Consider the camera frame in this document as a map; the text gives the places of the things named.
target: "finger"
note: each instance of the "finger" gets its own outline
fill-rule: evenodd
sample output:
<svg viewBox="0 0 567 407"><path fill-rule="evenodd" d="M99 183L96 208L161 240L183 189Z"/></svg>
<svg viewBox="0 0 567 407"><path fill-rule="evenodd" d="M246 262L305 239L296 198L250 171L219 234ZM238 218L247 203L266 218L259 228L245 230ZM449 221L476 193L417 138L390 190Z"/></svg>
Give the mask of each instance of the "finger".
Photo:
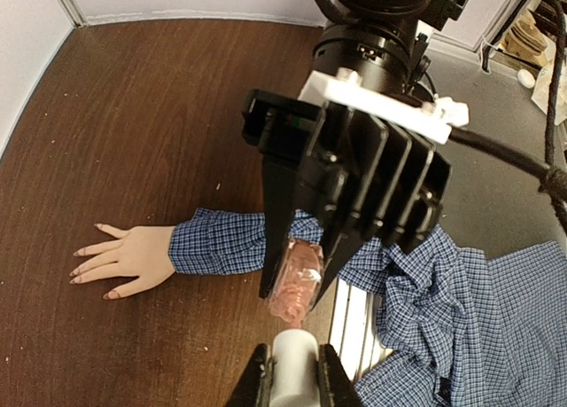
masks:
<svg viewBox="0 0 567 407"><path fill-rule="evenodd" d="M111 236L117 239L124 239L128 235L128 231L121 230L120 228L112 227L107 223L95 223L95 227L97 227L102 232L105 232L106 234L110 234Z"/></svg>
<svg viewBox="0 0 567 407"><path fill-rule="evenodd" d="M73 271L71 271L71 276L80 276L85 272L94 270L98 267L102 267L103 265L108 265L109 263L117 262L118 257L119 255L117 250L111 250L109 252L104 252L103 254L98 254L94 258L90 258L88 261L82 263Z"/></svg>
<svg viewBox="0 0 567 407"><path fill-rule="evenodd" d="M104 243L99 243L97 245L87 246L83 249L77 250L74 256L92 256L94 254L103 254L109 250L117 249L122 246L122 240L105 241Z"/></svg>
<svg viewBox="0 0 567 407"><path fill-rule="evenodd" d="M137 278L125 285L114 287L113 290L103 296L103 299L111 301L114 299L128 298L133 294L139 294L140 292L150 290L151 288L153 288L152 285L148 284L141 278Z"/></svg>
<svg viewBox="0 0 567 407"><path fill-rule="evenodd" d="M71 280L72 285L82 285L103 278L123 277L118 263L109 263L94 270L87 271Z"/></svg>

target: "pink translucent object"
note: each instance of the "pink translucent object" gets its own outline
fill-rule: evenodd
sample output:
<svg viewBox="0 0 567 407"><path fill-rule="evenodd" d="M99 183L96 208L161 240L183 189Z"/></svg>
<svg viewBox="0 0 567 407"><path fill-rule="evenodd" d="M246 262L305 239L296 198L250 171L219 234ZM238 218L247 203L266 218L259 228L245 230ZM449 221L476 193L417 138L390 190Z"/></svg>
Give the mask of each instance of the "pink translucent object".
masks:
<svg viewBox="0 0 567 407"><path fill-rule="evenodd" d="M321 247L290 239L268 299L270 314L300 328L319 294L322 273Z"/></svg>

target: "plaid fabric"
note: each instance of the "plaid fabric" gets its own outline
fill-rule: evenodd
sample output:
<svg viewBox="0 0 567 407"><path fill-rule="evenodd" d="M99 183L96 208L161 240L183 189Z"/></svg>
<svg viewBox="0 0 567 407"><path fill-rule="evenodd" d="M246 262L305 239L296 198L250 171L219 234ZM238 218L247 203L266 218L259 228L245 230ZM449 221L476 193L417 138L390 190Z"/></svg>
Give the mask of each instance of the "plaid fabric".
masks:
<svg viewBox="0 0 567 407"><path fill-rule="evenodd" d="M321 230L298 212L291 234L316 242ZM180 273L259 270L263 215L199 209L169 253ZM556 243L488 262L438 227L409 255L372 239L339 277L384 296L377 334L396 351L356 384L364 405L567 405L567 260Z"/></svg>

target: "fingernail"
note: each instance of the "fingernail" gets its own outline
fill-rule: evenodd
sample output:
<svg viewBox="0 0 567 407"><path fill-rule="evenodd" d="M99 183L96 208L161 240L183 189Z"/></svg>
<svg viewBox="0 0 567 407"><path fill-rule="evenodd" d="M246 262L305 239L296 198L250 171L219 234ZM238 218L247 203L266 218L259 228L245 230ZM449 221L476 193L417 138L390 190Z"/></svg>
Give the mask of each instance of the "fingernail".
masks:
<svg viewBox="0 0 567 407"><path fill-rule="evenodd" d="M103 299L111 300L111 299L119 299L120 298L120 294L114 290L111 290L109 293L105 294L103 296Z"/></svg>

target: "white round object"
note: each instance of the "white round object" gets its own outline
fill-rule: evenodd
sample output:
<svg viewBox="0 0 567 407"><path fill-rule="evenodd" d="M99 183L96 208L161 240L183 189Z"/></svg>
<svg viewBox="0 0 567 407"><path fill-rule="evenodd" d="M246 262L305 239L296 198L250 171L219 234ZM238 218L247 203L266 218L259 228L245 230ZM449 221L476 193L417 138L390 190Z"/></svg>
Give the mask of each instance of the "white round object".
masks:
<svg viewBox="0 0 567 407"><path fill-rule="evenodd" d="M528 90L535 86L535 77L533 77L533 75L524 68L517 72L517 79L520 81L522 86Z"/></svg>
<svg viewBox="0 0 567 407"><path fill-rule="evenodd" d="M316 380L318 356L317 340L305 330L286 330L276 336L270 407L321 406Z"/></svg>

